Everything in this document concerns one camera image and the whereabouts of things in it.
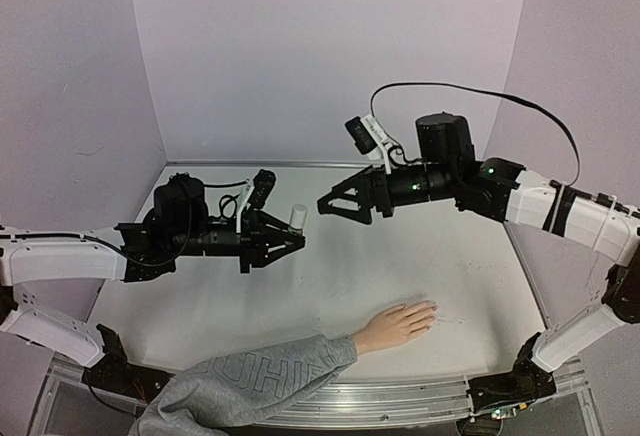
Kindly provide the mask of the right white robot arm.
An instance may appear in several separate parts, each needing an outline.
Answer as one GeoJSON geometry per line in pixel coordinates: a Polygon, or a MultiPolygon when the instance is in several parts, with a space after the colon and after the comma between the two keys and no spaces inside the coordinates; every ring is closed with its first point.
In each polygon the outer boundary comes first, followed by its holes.
{"type": "Polygon", "coordinates": [[[639,210],[615,197],[592,195],[501,158],[478,161],[467,120],[438,113],[415,122],[421,157],[393,164],[393,141],[372,115],[345,125],[369,166],[335,185],[317,202],[321,214],[369,225],[395,208],[451,199],[460,211],[566,238],[609,258],[613,265],[601,299],[567,323],[528,343],[524,354],[552,373],[609,332],[639,321],[639,210]]]}

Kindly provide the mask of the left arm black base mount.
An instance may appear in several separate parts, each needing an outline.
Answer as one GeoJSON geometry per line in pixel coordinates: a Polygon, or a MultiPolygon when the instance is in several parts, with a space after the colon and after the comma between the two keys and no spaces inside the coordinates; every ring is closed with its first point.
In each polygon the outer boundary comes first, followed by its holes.
{"type": "Polygon", "coordinates": [[[82,382],[112,394],[135,398],[146,403],[156,398],[173,377],[172,373],[129,362],[119,335],[97,325],[103,339],[103,355],[83,371],[82,382]]]}

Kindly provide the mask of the nail polish bottle green label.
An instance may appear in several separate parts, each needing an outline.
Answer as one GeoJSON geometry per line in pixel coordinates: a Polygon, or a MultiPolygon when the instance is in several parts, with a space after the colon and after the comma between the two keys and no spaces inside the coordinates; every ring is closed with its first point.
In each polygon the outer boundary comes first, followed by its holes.
{"type": "Polygon", "coordinates": [[[293,227],[293,226],[289,226],[288,227],[288,232],[290,234],[293,234],[293,235],[302,236],[303,235],[303,228],[296,228],[296,227],[293,227]]]}

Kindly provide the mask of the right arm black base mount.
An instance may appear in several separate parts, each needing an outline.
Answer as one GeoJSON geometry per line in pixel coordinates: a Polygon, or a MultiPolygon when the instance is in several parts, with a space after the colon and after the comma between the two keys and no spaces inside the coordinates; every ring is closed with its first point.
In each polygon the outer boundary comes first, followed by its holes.
{"type": "Polygon", "coordinates": [[[532,361],[533,347],[540,336],[537,332],[524,343],[510,371],[469,380],[467,395],[471,398],[472,415],[533,403],[556,393],[553,373],[532,361]]]}

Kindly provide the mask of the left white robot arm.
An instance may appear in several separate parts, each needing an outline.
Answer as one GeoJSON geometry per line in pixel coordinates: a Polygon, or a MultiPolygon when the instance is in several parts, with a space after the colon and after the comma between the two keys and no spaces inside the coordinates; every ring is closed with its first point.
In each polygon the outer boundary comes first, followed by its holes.
{"type": "Polygon", "coordinates": [[[308,209],[293,206],[288,221],[264,210],[276,183],[268,170],[238,183],[224,198],[231,214],[210,214],[209,185],[187,173],[171,176],[153,192],[140,222],[81,232],[1,230],[1,330],[58,352],[116,393],[131,389],[133,367],[118,335],[40,306],[24,286],[34,281],[92,279],[142,283],[177,269],[181,257],[235,257],[243,274],[264,268],[305,246],[308,209]]]}

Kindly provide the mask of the person's bare hand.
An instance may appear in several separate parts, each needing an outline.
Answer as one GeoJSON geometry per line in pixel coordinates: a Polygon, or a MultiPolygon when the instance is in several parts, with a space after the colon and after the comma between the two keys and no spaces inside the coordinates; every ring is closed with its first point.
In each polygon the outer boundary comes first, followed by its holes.
{"type": "Polygon", "coordinates": [[[422,301],[380,312],[351,336],[357,355],[398,347],[424,335],[435,323],[437,311],[435,303],[422,301]]]}

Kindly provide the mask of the white nail polish cap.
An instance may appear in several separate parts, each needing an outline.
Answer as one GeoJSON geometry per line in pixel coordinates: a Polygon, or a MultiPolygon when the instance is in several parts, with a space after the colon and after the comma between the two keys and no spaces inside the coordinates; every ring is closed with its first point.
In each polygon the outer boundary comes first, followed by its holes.
{"type": "Polygon", "coordinates": [[[303,204],[294,204],[291,209],[289,226],[303,228],[306,224],[308,207],[303,204]]]}

